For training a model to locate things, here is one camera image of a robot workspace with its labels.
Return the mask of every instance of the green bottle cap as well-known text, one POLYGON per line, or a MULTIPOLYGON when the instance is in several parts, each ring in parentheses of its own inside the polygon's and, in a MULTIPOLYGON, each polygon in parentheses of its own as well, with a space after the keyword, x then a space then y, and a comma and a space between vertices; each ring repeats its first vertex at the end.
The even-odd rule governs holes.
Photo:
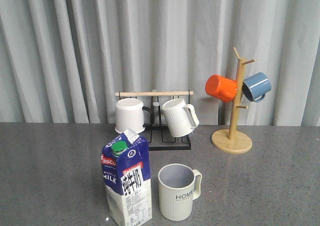
POLYGON ((118 141, 112 144, 111 149, 112 153, 115 156, 119 156, 123 151, 127 150, 128 146, 124 141, 118 141))

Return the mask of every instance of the orange mug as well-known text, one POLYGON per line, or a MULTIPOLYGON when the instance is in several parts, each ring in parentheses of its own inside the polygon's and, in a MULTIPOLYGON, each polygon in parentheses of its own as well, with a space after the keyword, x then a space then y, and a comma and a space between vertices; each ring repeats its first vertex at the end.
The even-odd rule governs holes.
POLYGON ((205 92, 223 102, 231 101, 237 94, 237 82, 220 75, 212 75, 205 84, 205 92))

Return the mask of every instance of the white mug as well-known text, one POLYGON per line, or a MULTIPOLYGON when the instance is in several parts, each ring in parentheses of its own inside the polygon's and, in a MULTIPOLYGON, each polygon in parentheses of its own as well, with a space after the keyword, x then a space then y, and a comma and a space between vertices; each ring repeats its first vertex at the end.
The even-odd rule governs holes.
POLYGON ((183 98, 167 101, 161 107, 172 137, 186 136, 198 127, 195 108, 183 98))
POLYGON ((145 127, 151 126, 155 121, 155 114, 149 107, 145 107, 144 103, 137 98, 125 98, 116 102, 115 105, 115 130, 122 133, 127 129, 131 129, 136 133, 141 133, 145 127), (151 122, 145 124, 144 112, 151 114, 151 122))
POLYGON ((186 165, 173 163, 160 169, 158 179, 162 215, 172 221, 189 217, 193 200, 201 194, 202 174, 186 165))

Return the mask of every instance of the blue mug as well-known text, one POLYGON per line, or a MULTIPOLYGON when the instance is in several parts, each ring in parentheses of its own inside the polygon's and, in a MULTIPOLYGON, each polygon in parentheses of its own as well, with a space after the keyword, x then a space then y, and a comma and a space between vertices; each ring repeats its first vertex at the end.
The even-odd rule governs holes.
POLYGON ((271 83, 268 77, 259 72, 243 80, 242 92, 251 102, 262 101, 266 93, 271 90, 271 83))

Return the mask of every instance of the white carton bottom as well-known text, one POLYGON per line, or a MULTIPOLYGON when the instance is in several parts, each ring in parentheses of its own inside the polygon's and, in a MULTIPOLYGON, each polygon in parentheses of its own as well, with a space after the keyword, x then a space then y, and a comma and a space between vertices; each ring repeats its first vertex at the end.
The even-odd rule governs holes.
POLYGON ((130 195, 120 195, 106 186, 110 216, 119 226, 138 226, 152 218, 151 179, 130 195))

